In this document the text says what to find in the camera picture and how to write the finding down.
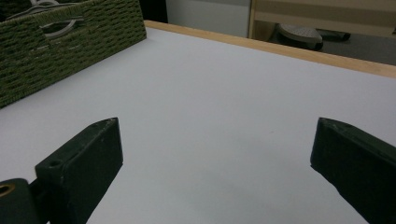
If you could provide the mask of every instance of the screw hole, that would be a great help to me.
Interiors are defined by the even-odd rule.
[[[54,168],[54,167],[56,167],[56,166],[59,166],[61,163],[62,163],[62,161],[52,161],[52,162],[49,164],[49,168]]]
[[[15,189],[15,185],[13,185],[13,184],[1,185],[0,186],[0,197],[8,195],[14,189]]]

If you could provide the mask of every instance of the black object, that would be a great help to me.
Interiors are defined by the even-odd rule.
[[[319,119],[311,166],[369,223],[396,223],[396,147],[344,122]]]
[[[139,0],[143,19],[168,23],[165,0]]]
[[[86,223],[121,166],[118,119],[96,122],[40,162],[30,185],[0,182],[1,223]]]

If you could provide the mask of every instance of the wooden frame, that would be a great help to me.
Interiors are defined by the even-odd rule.
[[[380,75],[383,77],[396,78],[396,66],[393,65],[367,62],[359,59],[352,59],[348,57],[326,54],[306,49],[297,49],[268,42],[262,42],[259,40],[247,39],[239,36],[223,35],[214,32],[197,30],[173,24],[164,24],[155,21],[145,21],[145,24],[149,28],[165,30],[182,35],[192,35],[245,48],[258,49],[275,54],[285,55],[288,57],[302,59],[310,62],[328,64],[355,71]]]

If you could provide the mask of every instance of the woven basket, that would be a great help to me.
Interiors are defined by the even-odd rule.
[[[0,108],[39,91],[146,38],[138,0],[60,0],[77,3],[0,22]],[[0,2],[0,20],[31,7]],[[45,36],[50,23],[80,17],[72,32]]]

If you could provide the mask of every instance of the dark green fabric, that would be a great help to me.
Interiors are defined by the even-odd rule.
[[[10,7],[4,1],[0,8],[10,16],[14,6],[26,10],[26,1],[7,1]],[[0,108],[146,38],[138,0],[59,2],[81,3],[0,23]],[[59,38],[45,37],[40,28],[77,16],[84,21]]]

